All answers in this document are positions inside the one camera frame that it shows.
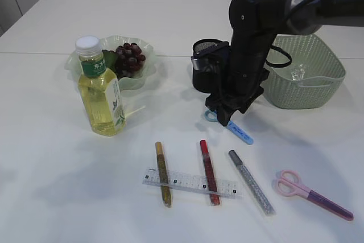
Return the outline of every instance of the bottle label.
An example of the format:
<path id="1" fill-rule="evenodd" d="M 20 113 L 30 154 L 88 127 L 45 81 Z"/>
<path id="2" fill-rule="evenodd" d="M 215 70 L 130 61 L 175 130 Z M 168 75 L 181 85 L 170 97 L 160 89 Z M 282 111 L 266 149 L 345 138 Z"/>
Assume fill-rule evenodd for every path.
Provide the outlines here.
<path id="1" fill-rule="evenodd" d="M 112 79 L 105 90 L 107 103 L 109 104 L 110 113 L 113 118 L 115 129 L 119 129 L 125 120 L 124 108 L 121 103 L 120 89 L 118 80 Z"/>
<path id="2" fill-rule="evenodd" d="M 105 60 L 102 58 L 99 61 L 82 61 L 82 69 L 84 75 L 88 77 L 97 77 L 106 71 Z"/>

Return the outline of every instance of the silver glitter pen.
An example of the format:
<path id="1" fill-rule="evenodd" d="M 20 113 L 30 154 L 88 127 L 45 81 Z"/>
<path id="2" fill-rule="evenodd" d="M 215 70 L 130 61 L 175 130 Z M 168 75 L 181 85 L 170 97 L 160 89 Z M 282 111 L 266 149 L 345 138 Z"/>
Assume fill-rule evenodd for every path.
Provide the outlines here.
<path id="1" fill-rule="evenodd" d="M 253 193 L 255 199 L 257 200 L 258 204 L 262 208 L 264 214 L 266 216 L 271 216 L 275 214 L 272 204 L 268 201 L 267 197 L 264 195 L 263 191 L 260 189 L 256 181 L 254 180 L 253 176 L 250 174 L 244 163 L 241 161 L 239 156 L 234 150 L 229 151 L 229 156 L 231 157 L 232 161 L 234 162 L 236 168 L 238 169 L 239 173 L 245 180 L 246 184 L 248 185 L 250 191 Z"/>

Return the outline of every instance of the ruler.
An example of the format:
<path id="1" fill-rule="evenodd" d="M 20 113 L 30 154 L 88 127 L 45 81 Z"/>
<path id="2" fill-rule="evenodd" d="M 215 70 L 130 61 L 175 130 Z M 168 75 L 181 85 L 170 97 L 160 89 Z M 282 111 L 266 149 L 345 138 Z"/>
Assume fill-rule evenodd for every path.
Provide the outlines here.
<path id="1" fill-rule="evenodd" d="M 159 181 L 158 170 L 148 168 L 144 175 L 143 184 L 152 186 L 168 186 L 172 189 L 194 193 L 212 193 L 230 199 L 242 196 L 239 183 L 237 182 L 216 179 L 217 192 L 214 192 L 209 190 L 206 176 L 195 176 L 173 171 L 167 171 L 167 176 L 168 183 L 161 183 Z"/>

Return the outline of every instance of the table surface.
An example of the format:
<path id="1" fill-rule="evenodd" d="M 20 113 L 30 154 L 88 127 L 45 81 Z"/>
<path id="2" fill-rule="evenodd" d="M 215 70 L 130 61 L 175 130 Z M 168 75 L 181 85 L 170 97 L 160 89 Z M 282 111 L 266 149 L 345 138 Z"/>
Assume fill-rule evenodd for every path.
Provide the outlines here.
<path id="1" fill-rule="evenodd" d="M 205 95 L 191 86 L 188 57 L 160 57 L 145 85 L 122 92 L 128 117 L 112 138 L 92 133 L 69 72 L 67 55 L 0 53 L 0 241 L 69 242 L 361 242 L 364 60 L 344 60 L 348 75 L 322 108 L 283 110 L 260 97 L 232 120 L 248 146 L 202 118 Z M 274 205 L 265 217 L 243 187 L 242 199 L 142 184 L 156 166 L 161 141 L 168 168 L 203 175 L 198 142 L 206 139 L 219 179 L 240 182 L 227 153 L 235 149 Z M 297 171 L 303 182 L 353 211 L 351 223 L 272 188 L 276 173 Z"/>
<path id="2" fill-rule="evenodd" d="M 105 1 L 113 12 L 102 9 Z M 283 110 L 260 96 L 246 114 L 233 115 L 255 140 L 248 146 L 203 119 L 206 95 L 192 88 L 187 57 L 195 40 L 229 39 L 230 0 L 204 0 L 206 10 L 199 9 L 201 0 L 117 1 L 41 0 L 0 38 L 0 242 L 362 242 L 361 29 L 320 32 L 345 58 L 347 70 L 325 106 Z M 213 1 L 224 12 L 211 13 Z M 145 13 L 121 12 L 133 7 Z M 221 24 L 212 29 L 216 19 Z M 64 69 L 68 54 L 61 53 L 73 51 L 73 41 L 89 32 L 144 38 L 157 54 L 171 55 L 158 58 L 142 88 L 122 92 L 126 113 L 138 111 L 112 138 L 91 131 L 76 84 Z M 238 153 L 275 216 L 263 216 L 244 187 L 242 199 L 222 199 L 217 207 L 208 196 L 172 190 L 168 209 L 158 187 L 142 184 L 146 168 L 156 166 L 156 141 L 163 143 L 170 170 L 203 175 L 201 139 L 208 142 L 216 177 L 243 186 L 227 156 L 230 149 Z M 283 169 L 297 171 L 307 186 L 352 211 L 355 220 L 278 195 L 272 181 Z"/>
<path id="3" fill-rule="evenodd" d="M 71 53 L 93 34 L 142 38 L 157 55 L 189 56 L 200 39 L 230 41 L 231 0 L 40 0 L 0 37 L 0 52 Z M 325 26 L 317 32 L 341 58 L 363 58 L 362 29 Z"/>

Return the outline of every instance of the gold glitter pen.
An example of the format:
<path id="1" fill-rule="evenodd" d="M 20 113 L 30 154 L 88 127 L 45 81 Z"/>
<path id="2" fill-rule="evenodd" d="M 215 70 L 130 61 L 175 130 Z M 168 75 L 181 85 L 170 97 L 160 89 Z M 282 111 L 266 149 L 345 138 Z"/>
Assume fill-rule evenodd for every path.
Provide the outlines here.
<path id="1" fill-rule="evenodd" d="M 166 162 L 164 160 L 161 142 L 155 143 L 155 151 L 157 152 L 157 165 L 158 165 L 158 171 L 159 171 L 159 181 L 161 183 L 168 183 Z M 168 208 L 170 208 L 172 206 L 172 197 L 171 197 L 171 192 L 169 191 L 169 187 L 160 186 L 160 190 L 162 191 L 162 198 L 163 198 L 164 205 L 167 206 Z"/>

